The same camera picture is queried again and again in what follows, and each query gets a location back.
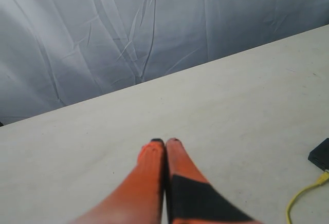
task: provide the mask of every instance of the gray cloth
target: gray cloth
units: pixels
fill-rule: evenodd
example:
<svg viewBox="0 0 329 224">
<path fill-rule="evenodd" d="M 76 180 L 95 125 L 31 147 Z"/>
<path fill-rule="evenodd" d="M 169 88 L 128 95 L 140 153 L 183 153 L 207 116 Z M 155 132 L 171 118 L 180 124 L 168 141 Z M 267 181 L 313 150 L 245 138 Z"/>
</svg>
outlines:
<svg viewBox="0 0 329 224">
<path fill-rule="evenodd" d="M 4 124 L 329 22 L 329 0 L 0 2 Z"/>
</svg>

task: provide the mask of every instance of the table surface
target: table surface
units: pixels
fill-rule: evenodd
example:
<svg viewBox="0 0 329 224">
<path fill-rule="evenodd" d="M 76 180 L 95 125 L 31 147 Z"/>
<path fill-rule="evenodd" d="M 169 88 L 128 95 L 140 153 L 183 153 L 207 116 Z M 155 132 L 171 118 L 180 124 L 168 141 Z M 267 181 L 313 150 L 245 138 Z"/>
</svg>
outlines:
<svg viewBox="0 0 329 224">
<path fill-rule="evenodd" d="M 233 204 L 284 223 L 289 199 L 322 172 L 307 157 L 329 136 L 328 41 L 325 26 L 0 128 L 1 223 L 77 217 L 154 137 L 181 139 Z M 293 220 L 327 223 L 328 202 L 329 184 Z"/>
</svg>

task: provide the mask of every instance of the cable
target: cable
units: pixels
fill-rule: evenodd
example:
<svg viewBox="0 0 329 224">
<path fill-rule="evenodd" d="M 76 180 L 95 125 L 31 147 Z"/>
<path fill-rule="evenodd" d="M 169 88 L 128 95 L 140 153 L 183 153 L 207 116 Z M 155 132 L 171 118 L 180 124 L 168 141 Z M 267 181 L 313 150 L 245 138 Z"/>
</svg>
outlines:
<svg viewBox="0 0 329 224">
<path fill-rule="evenodd" d="M 290 217 L 290 212 L 291 212 L 291 208 L 295 204 L 298 197 L 300 195 L 302 195 L 303 193 L 311 190 L 311 189 L 314 189 L 318 186 L 321 186 L 321 185 L 325 184 L 327 181 L 329 181 L 329 171 L 328 170 L 324 171 L 324 173 L 321 174 L 321 176 L 317 179 L 317 181 L 314 184 L 311 184 L 311 185 L 303 188 L 290 200 L 290 202 L 289 202 L 289 204 L 287 205 L 287 208 L 286 208 L 286 222 L 287 222 L 287 224 L 292 224 L 291 217 Z"/>
</svg>

